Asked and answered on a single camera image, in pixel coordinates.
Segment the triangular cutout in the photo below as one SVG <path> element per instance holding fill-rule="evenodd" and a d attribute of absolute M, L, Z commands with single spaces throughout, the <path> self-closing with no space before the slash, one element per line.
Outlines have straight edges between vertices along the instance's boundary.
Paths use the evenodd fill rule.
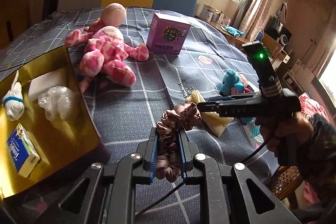
<path fill-rule="evenodd" d="M 253 204 L 257 214 L 261 215 L 265 212 L 275 209 L 275 204 L 269 199 L 268 196 L 255 184 L 252 179 L 246 180 L 247 187 L 253 200 Z"/>
<path fill-rule="evenodd" d="M 76 187 L 61 201 L 60 208 L 70 213 L 78 214 L 82 208 L 90 179 L 84 178 Z"/>

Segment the clear plastic bag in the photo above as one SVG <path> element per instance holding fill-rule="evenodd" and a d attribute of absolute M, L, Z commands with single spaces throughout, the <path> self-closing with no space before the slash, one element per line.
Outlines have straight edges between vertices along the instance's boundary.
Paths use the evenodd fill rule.
<path fill-rule="evenodd" d="M 40 107 L 45 109 L 45 116 L 53 121 L 59 114 L 62 121 L 66 120 L 71 112 L 74 93 L 66 86 L 55 86 L 38 96 Z"/>

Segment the purple box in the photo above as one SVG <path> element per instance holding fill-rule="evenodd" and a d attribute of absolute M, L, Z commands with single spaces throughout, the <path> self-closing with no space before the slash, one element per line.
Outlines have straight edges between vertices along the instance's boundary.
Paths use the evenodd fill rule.
<path fill-rule="evenodd" d="M 191 24 L 181 17 L 154 13 L 147 47 L 155 54 L 178 55 Z"/>

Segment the human hand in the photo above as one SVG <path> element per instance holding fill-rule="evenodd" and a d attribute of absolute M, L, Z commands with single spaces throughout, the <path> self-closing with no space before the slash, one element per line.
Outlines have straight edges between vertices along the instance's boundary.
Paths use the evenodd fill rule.
<path fill-rule="evenodd" d="M 267 140 L 271 133 L 275 130 L 274 136 L 266 144 L 269 151 L 276 152 L 280 144 L 279 138 L 288 134 L 295 134 L 298 145 L 303 144 L 313 134 L 313 126 L 302 116 L 300 112 L 296 112 L 293 117 L 284 122 L 280 122 L 277 128 L 274 118 L 256 118 L 255 125 L 260 126 L 260 133 L 264 140 Z"/>

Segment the brown scrunchie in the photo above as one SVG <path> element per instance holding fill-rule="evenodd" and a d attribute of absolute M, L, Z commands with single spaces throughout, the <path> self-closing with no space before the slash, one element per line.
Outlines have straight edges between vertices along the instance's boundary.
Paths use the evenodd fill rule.
<path fill-rule="evenodd" d="M 159 137 L 155 176 L 176 181 L 181 175 L 181 163 L 177 145 L 177 129 L 191 130 L 201 123 L 201 114 L 195 103 L 185 103 L 166 110 L 160 122 L 156 123 Z"/>

